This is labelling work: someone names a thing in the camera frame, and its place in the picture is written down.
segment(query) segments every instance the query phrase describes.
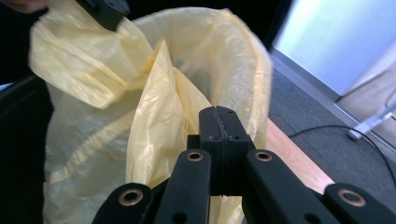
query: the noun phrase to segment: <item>gray carpet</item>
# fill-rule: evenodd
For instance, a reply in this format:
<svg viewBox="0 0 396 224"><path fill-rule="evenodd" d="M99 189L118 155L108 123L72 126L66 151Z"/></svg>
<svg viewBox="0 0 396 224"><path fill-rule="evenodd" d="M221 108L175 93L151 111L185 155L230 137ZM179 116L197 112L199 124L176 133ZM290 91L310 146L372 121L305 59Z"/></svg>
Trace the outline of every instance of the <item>gray carpet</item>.
<svg viewBox="0 0 396 224"><path fill-rule="evenodd" d="M269 118L286 135L321 125L345 125L276 70L272 88ZM341 128L317 129L291 140L334 182L366 190L396 214L396 188L389 169L368 141L354 142ZM388 161L396 173L396 164Z"/></svg>

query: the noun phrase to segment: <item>wooden board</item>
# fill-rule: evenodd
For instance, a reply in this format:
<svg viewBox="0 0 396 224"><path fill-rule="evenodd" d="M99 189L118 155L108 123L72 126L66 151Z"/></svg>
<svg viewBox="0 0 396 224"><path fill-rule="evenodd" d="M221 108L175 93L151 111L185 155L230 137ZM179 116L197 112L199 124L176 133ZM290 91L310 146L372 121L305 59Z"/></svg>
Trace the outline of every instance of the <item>wooden board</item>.
<svg viewBox="0 0 396 224"><path fill-rule="evenodd" d="M303 183L323 194L333 181L307 157L271 120L267 122L268 150L276 153Z"/></svg>

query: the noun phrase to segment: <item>black cable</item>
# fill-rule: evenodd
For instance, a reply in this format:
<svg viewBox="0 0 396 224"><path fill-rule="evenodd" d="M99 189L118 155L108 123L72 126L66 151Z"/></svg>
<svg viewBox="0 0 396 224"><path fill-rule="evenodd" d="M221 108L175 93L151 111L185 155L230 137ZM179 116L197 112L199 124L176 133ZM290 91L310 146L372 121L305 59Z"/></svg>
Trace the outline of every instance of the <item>black cable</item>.
<svg viewBox="0 0 396 224"><path fill-rule="evenodd" d="M388 95L387 99L385 99L385 107L388 108L389 107L389 101L390 99L392 99L392 97L396 94L396 88L390 92L390 94Z"/></svg>
<svg viewBox="0 0 396 224"><path fill-rule="evenodd" d="M373 145L373 147L375 148L375 150L379 153L379 155L382 157L382 159L384 160L385 164L387 165L387 168L388 168L388 170L389 170L389 172L390 172L390 178L393 180L393 184L394 184L395 189L396 189L396 178L395 178L395 174L393 173L393 170L392 170L392 168L390 167L387 158L386 158L386 157L384 156L384 154L381 152L381 150L379 149L379 147L373 142L373 140L371 140L371 138L369 138L366 134L364 134L364 133L362 133L362 132L360 132L360 131L358 131L358 130L356 130L356 129L354 129L354 128L351 128L351 127L348 127L348 126L345 126L345 125L322 125L322 126L317 126L317 127L313 127L313 128L308 128L308 129L302 130L302 131L300 131L300 132L298 132L298 133L294 133L294 134L292 134L292 135L289 135L288 138L293 138L293 137L298 136L298 135L300 135L300 134L302 134L302 133L307 133L307 132L311 132L311 131L314 131L314 130L317 130L317 129L324 129L324 128L343 128L343 129L349 129L349 130L352 130L352 131L355 131L355 132L361 134L361 136L363 136L365 139L367 139L367 140Z"/></svg>

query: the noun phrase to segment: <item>yellow plastic bag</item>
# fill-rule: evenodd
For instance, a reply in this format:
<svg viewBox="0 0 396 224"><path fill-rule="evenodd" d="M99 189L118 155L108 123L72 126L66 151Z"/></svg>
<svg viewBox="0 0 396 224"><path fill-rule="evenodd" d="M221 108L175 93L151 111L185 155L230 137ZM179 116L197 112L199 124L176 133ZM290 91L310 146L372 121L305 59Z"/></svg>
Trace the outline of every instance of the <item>yellow plastic bag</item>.
<svg viewBox="0 0 396 224"><path fill-rule="evenodd" d="M154 187L167 178L207 106L235 110L255 145L265 147L271 62L228 10L165 10L124 20L111 33L75 1L52 1L33 28L30 59L55 108L48 223L90 223L119 185ZM214 198L211 206L211 223L242 220L239 198Z"/></svg>

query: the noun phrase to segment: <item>black bracket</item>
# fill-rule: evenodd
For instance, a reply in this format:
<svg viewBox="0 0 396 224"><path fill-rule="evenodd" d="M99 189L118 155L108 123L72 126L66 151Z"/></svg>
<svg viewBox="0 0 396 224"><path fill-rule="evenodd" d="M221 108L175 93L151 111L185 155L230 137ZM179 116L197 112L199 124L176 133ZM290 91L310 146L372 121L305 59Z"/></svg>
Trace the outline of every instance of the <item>black bracket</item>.
<svg viewBox="0 0 396 224"><path fill-rule="evenodd" d="M396 223L384 204L353 185L331 184L323 195L307 188L274 152L255 149L232 110L209 107L199 118L200 134L189 136L170 178L154 189L121 186L93 224L203 224L210 196L219 195L242 196L247 223Z"/></svg>
<svg viewBox="0 0 396 224"><path fill-rule="evenodd" d="M130 12L125 0L76 0L104 28L116 31L122 18Z"/></svg>

